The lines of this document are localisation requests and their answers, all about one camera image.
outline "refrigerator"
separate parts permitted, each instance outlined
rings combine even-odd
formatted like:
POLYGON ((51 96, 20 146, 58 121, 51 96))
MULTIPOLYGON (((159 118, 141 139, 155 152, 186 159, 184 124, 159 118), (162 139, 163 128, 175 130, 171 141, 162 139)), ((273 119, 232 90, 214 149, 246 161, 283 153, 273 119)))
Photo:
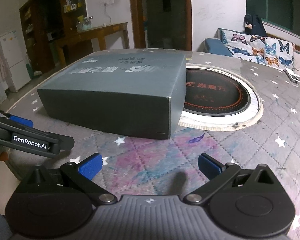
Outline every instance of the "refrigerator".
POLYGON ((3 85, 12 92, 30 82, 16 31, 0 35, 0 73, 3 85))

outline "smartphone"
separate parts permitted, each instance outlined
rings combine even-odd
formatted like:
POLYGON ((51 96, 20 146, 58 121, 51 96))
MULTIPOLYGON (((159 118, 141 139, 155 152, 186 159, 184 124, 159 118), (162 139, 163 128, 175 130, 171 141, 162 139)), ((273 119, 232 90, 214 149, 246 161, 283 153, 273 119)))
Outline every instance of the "smartphone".
POLYGON ((296 74, 289 68, 284 68, 285 73, 287 74, 288 78, 294 83, 300 83, 300 80, 296 76, 296 74))

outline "gray box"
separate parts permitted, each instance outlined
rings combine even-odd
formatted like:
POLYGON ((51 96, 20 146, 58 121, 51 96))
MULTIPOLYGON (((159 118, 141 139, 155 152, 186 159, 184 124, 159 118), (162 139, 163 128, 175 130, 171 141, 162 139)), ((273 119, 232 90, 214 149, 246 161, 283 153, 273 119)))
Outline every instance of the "gray box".
POLYGON ((94 55, 38 88, 49 116, 94 130, 169 139, 186 96, 180 52, 94 55))

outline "gray ribbed panel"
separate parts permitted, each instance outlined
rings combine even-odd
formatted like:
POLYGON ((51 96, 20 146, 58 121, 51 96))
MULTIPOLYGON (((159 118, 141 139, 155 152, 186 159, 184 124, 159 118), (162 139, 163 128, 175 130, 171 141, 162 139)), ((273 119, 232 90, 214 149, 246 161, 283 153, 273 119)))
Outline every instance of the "gray ribbed panel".
MULTIPOLYGON (((12 240, 26 240, 14 236, 12 240)), ((114 205, 97 209, 75 233, 55 240, 239 240, 220 230, 200 207, 177 196, 125 195, 114 205)), ((289 240, 287 236, 273 240, 289 240)))

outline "power cord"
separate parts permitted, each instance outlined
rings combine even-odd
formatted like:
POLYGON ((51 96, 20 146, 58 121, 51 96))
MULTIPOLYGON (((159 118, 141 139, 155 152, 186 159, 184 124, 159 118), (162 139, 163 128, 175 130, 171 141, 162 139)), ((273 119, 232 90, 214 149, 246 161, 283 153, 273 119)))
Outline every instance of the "power cord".
POLYGON ((107 9, 106 9, 107 4, 103 3, 103 6, 105 7, 105 15, 110 19, 110 23, 108 24, 108 25, 110 25, 111 24, 111 17, 107 13, 107 9))

